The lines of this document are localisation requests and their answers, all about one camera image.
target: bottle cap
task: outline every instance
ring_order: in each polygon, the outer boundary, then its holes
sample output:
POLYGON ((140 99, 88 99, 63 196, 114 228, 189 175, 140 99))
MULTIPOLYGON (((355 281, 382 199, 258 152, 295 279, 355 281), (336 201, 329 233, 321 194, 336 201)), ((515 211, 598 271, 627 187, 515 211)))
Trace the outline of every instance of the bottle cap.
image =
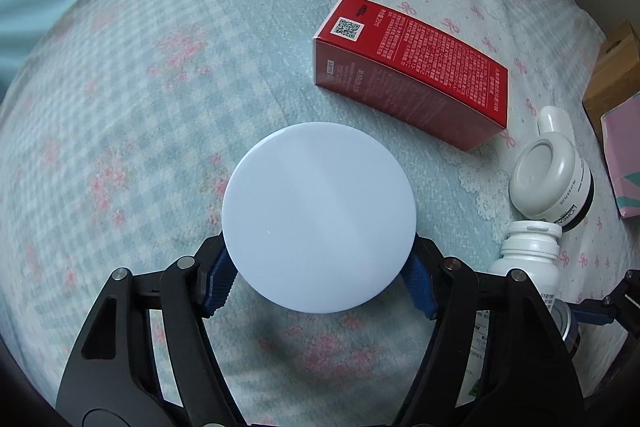
POLYGON ((509 237, 514 233, 543 233, 560 239, 562 237, 562 227, 556 223, 548 221, 513 221, 507 225, 506 235, 509 237))

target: white plastic bottle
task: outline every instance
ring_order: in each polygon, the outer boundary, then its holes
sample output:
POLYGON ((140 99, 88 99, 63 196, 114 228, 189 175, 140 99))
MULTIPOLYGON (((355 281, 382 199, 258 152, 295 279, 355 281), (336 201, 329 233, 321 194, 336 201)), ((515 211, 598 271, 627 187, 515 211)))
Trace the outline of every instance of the white plastic bottle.
MULTIPOLYGON (((507 275, 513 268, 524 270, 550 311, 560 283, 557 263, 560 253, 558 240, 562 236, 562 228, 546 221, 514 221, 507 227, 506 235, 507 238, 502 243, 502 257, 487 272, 507 275)), ((488 328, 489 313, 479 311, 457 405, 470 402, 476 397, 488 328)))
POLYGON ((502 257, 487 270, 495 275, 507 275, 512 268, 524 270, 535 285, 546 307, 551 310, 558 292, 560 270, 558 240, 562 228, 545 221, 514 221, 507 227, 502 243, 502 257))

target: qr code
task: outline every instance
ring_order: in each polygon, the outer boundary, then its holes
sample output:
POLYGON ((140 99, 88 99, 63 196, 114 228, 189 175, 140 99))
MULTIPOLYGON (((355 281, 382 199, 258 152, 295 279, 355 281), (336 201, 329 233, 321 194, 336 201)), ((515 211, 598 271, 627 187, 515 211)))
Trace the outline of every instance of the qr code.
POLYGON ((340 17, 338 22, 335 23, 334 29, 331 30, 331 33, 333 35, 340 35, 350 41, 357 41, 363 28, 364 24, 340 17))

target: brown cardboard box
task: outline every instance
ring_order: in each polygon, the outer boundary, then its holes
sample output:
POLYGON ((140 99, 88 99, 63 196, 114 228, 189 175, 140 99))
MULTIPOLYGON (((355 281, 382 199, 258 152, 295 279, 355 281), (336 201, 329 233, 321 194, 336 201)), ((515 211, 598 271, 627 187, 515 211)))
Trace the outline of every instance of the brown cardboard box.
POLYGON ((613 30, 598 53, 582 105, 602 145, 600 117, 640 91, 640 42, 629 21, 613 30))

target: white disc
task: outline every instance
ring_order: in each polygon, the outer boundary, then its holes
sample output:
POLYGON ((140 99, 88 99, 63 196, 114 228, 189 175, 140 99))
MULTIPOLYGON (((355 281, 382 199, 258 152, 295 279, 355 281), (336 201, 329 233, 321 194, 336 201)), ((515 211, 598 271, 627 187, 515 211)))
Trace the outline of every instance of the white disc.
POLYGON ((222 230, 240 275, 269 300, 331 313, 382 292, 414 242, 415 200, 394 156, 337 123, 285 127, 226 187, 222 230))

